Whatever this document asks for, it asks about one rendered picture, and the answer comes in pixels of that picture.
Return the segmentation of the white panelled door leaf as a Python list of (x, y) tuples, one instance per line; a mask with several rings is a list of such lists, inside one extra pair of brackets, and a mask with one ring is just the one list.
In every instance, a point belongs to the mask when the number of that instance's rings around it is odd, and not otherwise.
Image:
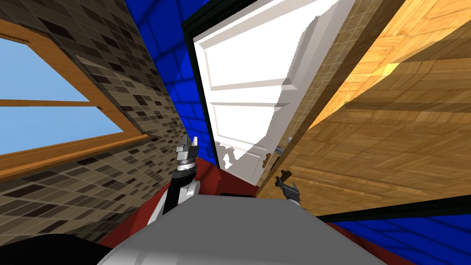
[(257, 185), (356, 0), (257, 0), (193, 38), (222, 169)]

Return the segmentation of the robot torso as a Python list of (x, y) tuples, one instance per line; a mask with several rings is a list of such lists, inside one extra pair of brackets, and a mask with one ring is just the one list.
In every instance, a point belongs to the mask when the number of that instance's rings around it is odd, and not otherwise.
[(195, 195), (98, 265), (386, 265), (288, 200)]

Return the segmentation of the wooden framed window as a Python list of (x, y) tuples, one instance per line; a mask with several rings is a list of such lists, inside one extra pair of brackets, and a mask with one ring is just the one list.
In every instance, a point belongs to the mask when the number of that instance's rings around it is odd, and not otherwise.
[(148, 138), (48, 36), (0, 19), (0, 183)]

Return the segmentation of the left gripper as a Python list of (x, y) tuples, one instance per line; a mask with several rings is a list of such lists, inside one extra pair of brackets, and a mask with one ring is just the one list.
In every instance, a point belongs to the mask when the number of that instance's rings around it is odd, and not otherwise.
[(177, 161), (195, 160), (198, 156), (198, 137), (193, 137), (192, 145), (188, 134), (182, 137), (182, 146), (176, 148)]

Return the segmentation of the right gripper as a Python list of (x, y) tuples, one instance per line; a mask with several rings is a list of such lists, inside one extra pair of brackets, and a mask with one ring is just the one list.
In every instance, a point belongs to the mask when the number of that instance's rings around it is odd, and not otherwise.
[(283, 184), (286, 181), (286, 177), (276, 176), (276, 187), (281, 186), (281, 190), (286, 199), (300, 199), (300, 192), (294, 182), (292, 182), (292, 187), (289, 185)]

